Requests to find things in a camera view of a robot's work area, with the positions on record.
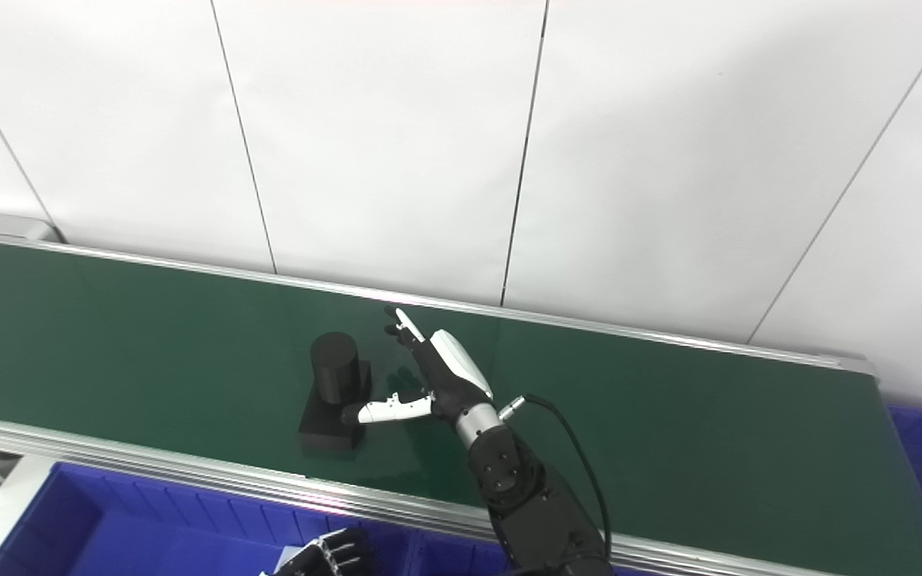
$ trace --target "white wall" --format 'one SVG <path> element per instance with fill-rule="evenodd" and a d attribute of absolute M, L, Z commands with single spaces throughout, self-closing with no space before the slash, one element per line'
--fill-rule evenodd
<path fill-rule="evenodd" d="M 922 78 L 754 342 L 863 351 L 922 398 Z"/>
<path fill-rule="evenodd" d="M 469 302 L 513 236 L 505 306 L 922 401 L 922 1 L 552 0 L 526 149 L 545 7 L 0 0 L 0 211 Z"/>

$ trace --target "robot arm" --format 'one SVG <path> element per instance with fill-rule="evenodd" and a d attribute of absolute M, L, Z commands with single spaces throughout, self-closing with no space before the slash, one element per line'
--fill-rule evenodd
<path fill-rule="evenodd" d="M 453 335 L 438 330 L 425 339 L 405 311 L 388 307 L 387 313 L 395 319 L 387 332 L 411 351 L 428 391 L 419 398 L 395 394 L 383 402 L 347 407 L 344 422 L 425 414 L 445 420 L 465 445 L 468 469 L 515 568 L 549 575 L 611 575 L 607 547 L 567 483 L 504 423 L 520 401 L 506 407 L 501 419 L 490 384 Z"/>

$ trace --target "black cable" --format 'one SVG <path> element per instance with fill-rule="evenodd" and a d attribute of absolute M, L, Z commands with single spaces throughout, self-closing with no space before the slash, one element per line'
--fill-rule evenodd
<path fill-rule="evenodd" d="M 607 503 L 603 500 L 603 490 L 599 488 L 599 482 L 596 481 L 596 474 L 593 473 L 592 466 L 589 466 L 589 458 L 587 458 L 586 453 L 582 451 L 582 445 L 579 444 L 579 439 L 575 437 L 575 431 L 571 429 L 571 424 L 567 423 L 567 420 L 564 419 L 560 410 L 557 410 L 557 407 L 553 405 L 553 402 L 543 400 L 541 397 L 535 396 L 534 394 L 523 394 L 523 396 L 526 402 L 533 402 L 533 404 L 546 408 L 557 417 L 557 420 L 560 421 L 560 425 L 564 426 L 564 430 L 567 431 L 567 436 L 571 438 L 571 444 L 575 446 L 575 452 L 579 453 L 579 458 L 582 459 L 582 466 L 586 468 L 586 475 L 589 477 L 592 489 L 596 492 L 596 502 L 599 504 L 599 515 L 603 518 L 603 556 L 604 560 L 607 560 L 607 558 L 611 557 L 611 515 L 607 513 Z"/>

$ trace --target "black cylinder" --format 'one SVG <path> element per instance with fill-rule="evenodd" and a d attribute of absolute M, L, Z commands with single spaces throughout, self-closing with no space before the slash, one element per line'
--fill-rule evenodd
<path fill-rule="evenodd" d="M 311 343 L 311 369 L 319 397 L 328 404 L 349 404 L 362 387 L 358 346 L 343 332 L 326 332 Z"/>

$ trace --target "panel seam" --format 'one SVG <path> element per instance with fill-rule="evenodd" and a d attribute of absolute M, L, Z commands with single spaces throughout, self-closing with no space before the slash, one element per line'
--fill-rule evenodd
<path fill-rule="evenodd" d="M 802 262 L 804 259 L 806 259 L 806 256 L 809 255 L 809 251 L 812 250 L 813 245 L 816 244 L 816 239 L 819 238 L 820 234 L 824 232 L 824 227 L 827 227 L 828 222 L 830 222 L 831 217 L 838 209 L 842 199 L 845 198 L 845 194 L 852 188 L 852 183 L 856 182 L 856 176 L 859 176 L 860 172 L 863 171 L 864 166 L 867 165 L 867 160 L 870 160 L 871 154 L 874 153 L 874 150 L 877 149 L 877 146 L 879 143 L 881 143 L 881 139 L 884 138 L 885 132 L 887 132 L 888 128 L 892 126 L 892 121 L 896 119 L 896 116 L 899 114 L 899 110 L 903 108 L 903 105 L 906 103 L 908 96 L 910 96 L 912 93 L 912 88 L 916 87 L 920 78 L 922 78 L 922 66 L 920 66 L 916 76 L 912 77 L 910 84 L 908 84 L 908 87 L 903 93 L 903 96 L 901 96 L 899 103 L 896 105 L 896 108 L 894 108 L 892 113 L 888 115 L 884 125 L 881 127 L 877 136 L 874 137 L 874 142 L 871 142 L 870 147 L 867 148 L 867 153 L 864 154 L 864 156 L 860 159 L 859 166 L 857 166 L 856 170 L 852 172 L 852 176 L 849 176 L 848 182 L 845 182 L 845 187 L 843 187 L 841 193 L 838 193 L 838 198 L 835 199 L 834 204 L 831 204 L 831 209 L 828 210 L 827 215 L 824 215 L 824 220 L 820 223 L 820 226 L 816 227 L 816 232 L 813 233 L 812 238 L 809 239 L 809 243 L 806 244 L 806 247 L 804 250 L 802 250 L 801 255 L 799 255 L 799 258 L 795 262 L 795 265 L 792 266 L 791 272 L 789 272 L 788 276 L 784 278 L 784 281 L 782 285 L 780 285 L 778 292 L 776 292 L 775 297 L 771 300 L 771 303 L 769 303 L 768 307 L 766 307 L 766 310 L 764 310 L 764 314 L 760 316 L 760 320 L 756 323 L 756 327 L 754 327 L 753 331 L 750 332 L 749 338 L 746 339 L 747 344 L 753 343 L 753 338 L 756 337 L 756 333 L 759 332 L 760 327 L 764 325 L 764 321 L 766 321 L 766 318 L 768 318 L 769 314 L 771 314 L 771 310 L 773 310 L 773 307 L 775 307 L 776 303 L 778 303 L 778 300 L 780 299 L 780 296 L 782 296 L 784 289 L 788 287 L 789 283 L 792 281 L 792 278 L 795 277 L 795 274 L 799 270 L 799 266 L 802 265 Z"/>
<path fill-rule="evenodd" d="M 237 113 L 237 125 L 241 130 L 241 142 L 244 142 L 244 156 L 248 160 L 248 171 L 251 174 L 251 186 L 255 190 L 255 201 L 259 204 L 259 218 L 263 223 L 263 233 L 266 235 L 266 246 L 270 252 L 270 263 L 272 265 L 272 274 L 279 274 L 279 269 L 275 265 L 275 254 L 272 253 L 272 241 L 268 233 L 266 223 L 266 209 L 263 208 L 263 197 L 259 193 L 259 180 L 255 177 L 255 165 L 251 161 L 251 150 L 248 149 L 248 134 L 244 130 L 244 119 L 241 116 L 241 105 L 237 99 L 237 89 L 234 88 L 234 75 L 230 72 L 230 59 L 226 56 L 226 43 L 222 40 L 222 30 L 219 28 L 219 13 L 215 9 L 215 0 L 209 0 L 212 7 L 212 19 L 215 21 L 215 33 L 219 39 L 219 50 L 222 52 L 222 64 L 226 68 L 226 80 L 230 82 L 230 96 L 234 99 L 234 111 Z"/>
<path fill-rule="evenodd" d="M 23 181 L 26 182 L 26 186 L 30 190 L 30 193 L 34 195 L 35 201 L 38 202 L 38 206 L 41 207 L 41 212 L 45 213 L 45 218 L 48 220 L 49 225 L 52 225 L 58 232 L 61 234 L 62 230 L 59 229 L 59 226 L 56 225 L 55 219 L 52 218 L 52 215 L 48 212 L 48 207 L 45 206 L 45 201 L 42 200 L 41 195 L 38 194 L 38 190 L 34 187 L 34 183 L 30 181 L 30 176 L 26 173 L 26 170 L 23 169 L 23 164 L 19 161 L 19 157 L 16 156 L 14 148 L 10 145 L 10 141 L 6 139 L 5 132 L 2 131 L 2 126 L 0 126 L 0 141 L 6 147 L 6 152 L 10 153 L 10 158 L 14 161 L 16 169 L 19 170 L 19 174 L 22 176 Z"/>
<path fill-rule="evenodd" d="M 524 180 L 524 167 L 528 156 L 528 135 L 531 133 L 531 118 L 535 110 L 535 89 L 539 87 L 539 69 L 543 61 L 543 43 L 546 38 L 546 18 L 550 14 L 550 0 L 543 3 L 543 25 L 539 30 L 539 48 L 535 52 L 535 72 L 531 78 L 531 98 L 528 101 L 528 120 L 526 121 L 526 134 L 522 145 L 522 164 L 519 165 L 519 185 L 515 191 L 515 212 L 511 215 L 511 234 L 507 240 L 507 258 L 504 260 L 504 281 L 500 287 L 500 305 L 504 306 L 504 298 L 507 295 L 507 277 L 511 270 L 511 253 L 515 248 L 515 229 L 519 223 L 519 204 L 522 201 L 522 183 Z"/>

